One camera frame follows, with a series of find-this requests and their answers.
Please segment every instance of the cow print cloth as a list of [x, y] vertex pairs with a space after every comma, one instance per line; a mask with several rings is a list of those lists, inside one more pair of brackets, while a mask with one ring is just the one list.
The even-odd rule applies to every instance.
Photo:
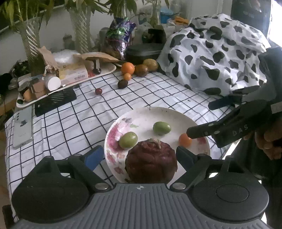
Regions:
[[158, 62], [167, 76], [208, 95], [228, 95], [266, 81], [258, 55], [270, 45], [261, 31], [225, 14], [197, 17], [172, 35]]

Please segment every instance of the black case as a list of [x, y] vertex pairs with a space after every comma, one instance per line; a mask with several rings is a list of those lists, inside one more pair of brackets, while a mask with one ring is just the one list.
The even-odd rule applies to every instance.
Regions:
[[233, 0], [231, 18], [260, 30], [267, 37], [270, 9], [270, 0]]
[[76, 100], [76, 94], [71, 87], [55, 92], [35, 103], [35, 115], [39, 117], [74, 100]]
[[126, 60], [132, 64], [143, 64], [146, 59], [156, 60], [164, 45], [157, 43], [130, 45], [126, 49]]

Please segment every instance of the white tablecloth with black grid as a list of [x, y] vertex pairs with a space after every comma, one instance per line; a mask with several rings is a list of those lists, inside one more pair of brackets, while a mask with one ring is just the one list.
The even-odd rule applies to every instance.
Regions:
[[[144, 78], [133, 77], [125, 89], [117, 88], [120, 79], [121, 72], [115, 72], [84, 82], [80, 88], [74, 89], [75, 101], [40, 117], [33, 115], [34, 139], [17, 150], [12, 147], [14, 119], [9, 119], [5, 160], [10, 198], [43, 157], [52, 155], [59, 160], [75, 153], [85, 154], [96, 145], [103, 146], [112, 123], [132, 109], [145, 106], [171, 108], [197, 124], [218, 120], [231, 111], [227, 107], [210, 111], [208, 103], [214, 98], [196, 94], [158, 72]], [[102, 95], [97, 96], [95, 88], [102, 88]], [[208, 137], [208, 141], [211, 156], [222, 158], [228, 147], [219, 149], [212, 138]], [[111, 185], [117, 182], [105, 159], [94, 172]]]

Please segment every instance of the finger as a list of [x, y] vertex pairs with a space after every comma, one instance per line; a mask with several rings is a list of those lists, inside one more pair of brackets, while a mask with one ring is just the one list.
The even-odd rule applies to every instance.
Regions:
[[264, 139], [268, 142], [273, 142], [280, 138], [282, 138], [282, 118], [275, 121], [271, 128], [264, 134]]
[[281, 153], [279, 153], [279, 154], [275, 155], [273, 158], [274, 158], [275, 160], [279, 160], [279, 159], [281, 159]]
[[273, 143], [272, 142], [267, 142], [265, 141], [265, 144], [263, 146], [265, 149], [271, 149], [273, 148]]
[[264, 139], [263, 135], [260, 135], [257, 132], [255, 132], [255, 142], [256, 142], [257, 147], [259, 149], [264, 149], [264, 145], [267, 143], [267, 141]]
[[264, 153], [268, 156], [268, 158], [269, 158], [270, 160], [273, 160], [274, 155], [273, 155], [273, 151], [272, 151], [271, 149], [264, 149], [263, 151], [264, 151]]
[[254, 133], [253, 131], [250, 132], [250, 133], [248, 133], [246, 136], [243, 137], [243, 139], [244, 139], [244, 140], [250, 139], [250, 137], [253, 135], [253, 133]]
[[281, 147], [276, 147], [276, 148], [273, 148], [273, 158], [275, 160], [278, 160], [281, 158], [281, 153], [282, 153], [282, 148]]

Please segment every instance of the white tray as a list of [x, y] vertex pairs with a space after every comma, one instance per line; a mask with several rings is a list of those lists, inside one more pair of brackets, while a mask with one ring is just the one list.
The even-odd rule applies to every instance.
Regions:
[[[48, 93], [47, 95], [44, 95], [44, 96], [40, 97], [39, 99], [33, 100], [33, 101], [29, 102], [29, 103], [24, 102], [23, 104], [19, 104], [19, 103], [17, 102], [17, 107], [18, 107], [18, 108], [25, 108], [25, 107], [27, 107], [27, 106], [29, 106], [29, 105], [35, 103], [36, 101], [38, 101], [38, 100], [40, 100], [40, 99], [43, 99], [43, 98], [47, 97], [48, 95], [51, 95], [51, 94], [54, 93], [54, 92], [64, 90], [64, 89], [66, 89], [66, 88], [68, 88], [68, 87], [73, 87], [73, 86], [75, 86], [75, 85], [77, 85], [77, 84], [86, 82], [86, 81], [88, 81], [88, 80], [92, 80], [92, 79], [97, 78], [97, 77], [100, 77], [100, 76], [105, 76], [105, 75], [111, 74], [112, 72], [114, 72], [114, 71], [116, 70], [116, 66], [115, 66], [114, 64], [112, 64], [112, 63], [102, 63], [101, 66], [100, 66], [100, 68], [101, 68], [102, 72], [101, 72], [101, 74], [99, 74], [99, 75], [97, 75], [97, 76], [94, 76], [94, 77], [91, 77], [91, 78], [87, 78], [87, 79], [84, 79], [84, 80], [77, 81], [77, 82], [75, 82], [75, 83], [69, 84], [69, 85], [67, 85], [67, 86], [65, 86], [65, 87], [59, 88], [59, 89], [57, 89], [57, 90], [55, 90], [55, 91], [52, 91], [52, 92]], [[23, 100], [23, 97], [21, 96], [20, 93], [18, 94], [17, 100], [19, 100], [19, 99]]]

